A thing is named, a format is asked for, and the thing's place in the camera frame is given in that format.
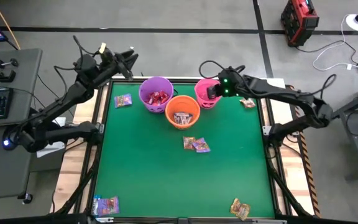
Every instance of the green table surface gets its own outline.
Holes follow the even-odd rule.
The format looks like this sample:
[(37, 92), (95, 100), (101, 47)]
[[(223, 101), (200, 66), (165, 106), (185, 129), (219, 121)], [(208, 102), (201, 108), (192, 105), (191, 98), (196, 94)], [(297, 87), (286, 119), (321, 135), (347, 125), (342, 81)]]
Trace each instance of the green table surface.
[[(178, 130), (165, 114), (147, 111), (139, 86), (112, 87), (94, 194), (119, 197), (115, 217), (233, 217), (236, 197), (251, 206), (250, 217), (274, 216), (257, 108), (221, 99)], [(174, 88), (195, 98), (194, 85)], [(115, 108), (113, 97), (127, 93), (133, 104)], [(204, 137), (211, 152), (185, 150), (183, 136)]]

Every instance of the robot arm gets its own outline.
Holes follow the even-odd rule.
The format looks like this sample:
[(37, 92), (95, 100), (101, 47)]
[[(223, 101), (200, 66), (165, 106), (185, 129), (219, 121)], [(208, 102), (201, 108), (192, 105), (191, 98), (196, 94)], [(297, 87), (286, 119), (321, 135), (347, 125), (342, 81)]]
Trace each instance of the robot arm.
[[(102, 58), (100, 65), (94, 59), (97, 54)], [(113, 75), (121, 73), (126, 79), (131, 80), (131, 68), (137, 58), (138, 55), (134, 54), (133, 50), (112, 53), (105, 47), (93, 55), (82, 55), (74, 63), (77, 77), (67, 93), (43, 110), (32, 114), (28, 120), (6, 131), (2, 140), (3, 148), (12, 150), (20, 144), (29, 152), (37, 152), (53, 142), (65, 142), (73, 138), (83, 138), (84, 141), (98, 144), (101, 140), (99, 130), (89, 121), (75, 127), (59, 127), (53, 120), (72, 106), (91, 99), (94, 89), (108, 82)]]
[(314, 93), (287, 90), (269, 85), (267, 80), (240, 75), (239, 71), (245, 67), (225, 68), (219, 74), (220, 84), (207, 89), (208, 98), (218, 96), (243, 96), (244, 98), (269, 98), (272, 100), (299, 106), (305, 113), (304, 116), (286, 124), (274, 124), (267, 136), (269, 142), (281, 146), (284, 138), (296, 131), (302, 131), (308, 127), (323, 128), (331, 121), (333, 109), (324, 100), (314, 97)]

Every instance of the gray floor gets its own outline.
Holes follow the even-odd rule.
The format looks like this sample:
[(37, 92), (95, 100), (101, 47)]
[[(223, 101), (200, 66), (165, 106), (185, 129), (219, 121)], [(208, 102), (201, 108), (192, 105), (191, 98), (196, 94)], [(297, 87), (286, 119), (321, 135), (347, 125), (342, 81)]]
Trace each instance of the gray floor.
[[(259, 0), (266, 30), (281, 29), (278, 18), (285, 3), (286, 0)], [(314, 0), (313, 3), (321, 17), (318, 30), (340, 30), (342, 18), (358, 12), (358, 0)], [(257, 29), (252, 0), (0, 0), (0, 8), (10, 25), (16, 27)], [(63, 93), (63, 84), (52, 66), (68, 67), (78, 58), (73, 34), (86, 49), (95, 49), (102, 41), (115, 51), (134, 47), (140, 55), (133, 69), (136, 75), (142, 72), (148, 76), (197, 77), (198, 65), (213, 59), (224, 66), (244, 64), (247, 74), (266, 77), (258, 34), (16, 32), (23, 49), (44, 50), (39, 75), (58, 95)], [(303, 48), (313, 50), (340, 39), (340, 35), (314, 35)], [(358, 61), (358, 35), (346, 39), (357, 49), (355, 60)], [(289, 48), (282, 35), (266, 35), (266, 41), (275, 78), (284, 78), (286, 83), (303, 91), (313, 91), (321, 88), (330, 74), (336, 73), (337, 80), (324, 91), (324, 99), (336, 109), (355, 97), (357, 70), (336, 67), (319, 72), (311, 64), (319, 53), (306, 54)], [(6, 49), (9, 45), (0, 44), (0, 50)], [(343, 45), (327, 52), (318, 65), (350, 63), (351, 53)], [(211, 75), (217, 71), (215, 67), (206, 68)], [(71, 72), (63, 76), (68, 83), (75, 79)], [(53, 95), (39, 83), (35, 94), (43, 103), (53, 100)], [(357, 172), (358, 160), (342, 124), (336, 120), (324, 129), (307, 129), (305, 134), (321, 214), (324, 218), (358, 221), (358, 182), (344, 180), (345, 175)], [(56, 176), (57, 172), (32, 175), (34, 201), (22, 206), (14, 198), (0, 199), (0, 218), (46, 214)]]

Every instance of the black floor line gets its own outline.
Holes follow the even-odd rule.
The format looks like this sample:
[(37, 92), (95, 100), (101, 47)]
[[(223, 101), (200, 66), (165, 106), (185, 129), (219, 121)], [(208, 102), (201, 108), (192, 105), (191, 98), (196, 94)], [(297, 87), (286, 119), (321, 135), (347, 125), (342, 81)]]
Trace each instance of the black floor line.
[[(16, 32), (122, 32), (122, 33), (167, 33), (167, 34), (259, 34), (259, 29), (165, 29), (165, 28), (98, 28), (98, 27), (11, 27)], [(284, 34), (283, 30), (263, 30), (265, 34)], [(345, 35), (358, 35), (358, 31), (344, 30)], [(315, 30), (314, 35), (342, 35), (340, 30)]]
[(264, 64), (265, 64), (266, 77), (273, 78), (272, 64), (270, 63), (269, 52), (267, 50), (266, 36), (264, 32), (264, 25), (262, 22), (262, 16), (260, 15), (258, 0), (253, 0), (253, 3), (254, 3), (256, 23), (258, 25), (260, 47), (262, 49), (262, 57), (264, 59)]

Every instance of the wooden table frame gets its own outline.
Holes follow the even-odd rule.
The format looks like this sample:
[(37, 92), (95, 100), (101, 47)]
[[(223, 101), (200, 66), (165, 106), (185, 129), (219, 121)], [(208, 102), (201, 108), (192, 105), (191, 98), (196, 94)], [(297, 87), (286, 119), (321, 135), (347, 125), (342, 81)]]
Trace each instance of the wooden table frame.
[[(136, 77), (135, 79), (144, 80), (146, 78), (148, 77)], [(176, 81), (181, 83), (194, 83), (195, 80), (199, 79), (195, 77), (168, 78), (173, 80), (173, 82)], [(114, 78), (114, 82), (126, 82), (126, 80), (123, 78)], [(268, 79), (268, 82), (274, 86), (282, 88), (286, 87), (282, 79)], [(93, 123), (99, 122), (104, 124), (109, 108), (106, 105), (109, 105), (111, 99), (111, 86), (111, 84), (104, 86), (97, 91), (97, 94), (95, 94), (91, 100), (77, 105), (73, 122), (80, 123), (84, 121), (91, 121)], [(263, 99), (259, 100), (258, 105), (260, 115), (262, 117), (261, 125), (270, 125), (274, 122), (287, 123), (296, 116), (296, 108), (286, 103)], [(292, 151), (292, 149), (282, 146), (280, 149), (276, 149), (279, 153), (273, 160), (273, 164), (280, 176), (285, 179), (287, 187), (291, 190), (291, 193), (295, 196), (296, 200), (302, 205), (302, 207), (308, 213), (320, 217), (313, 176), (311, 173), (303, 133), (301, 133), (297, 138), (292, 138), (292, 141), (296, 143), (287, 139), (284, 140), (284, 143), (300, 152), (302, 157), (300, 158), (298, 154)], [(79, 181), (84, 177), (87, 170), (90, 168), (89, 165), (93, 163), (96, 150), (96, 146), (91, 147), (83, 144), (65, 154), (57, 187), (55, 189), (54, 200), (56, 210), (62, 207), (65, 201), (67, 201), (74, 192)], [(274, 155), (274, 151), (274, 149), (270, 149), (271, 155)], [(82, 197), (77, 200), (71, 212), (78, 213), (91, 207), (93, 196), (92, 194), (89, 195), (89, 192), (90, 189), (91, 192), (94, 191), (96, 176), (97, 175), (95, 175), (94, 178), (88, 182), (88, 185), (83, 191)], [(276, 195), (276, 197), (273, 197), (275, 213), (280, 211), (284, 215), (296, 215), (296, 212), (293, 208), (291, 208), (287, 199), (283, 197), (281, 189), (274, 180), (271, 180), (271, 189), (272, 195)]]

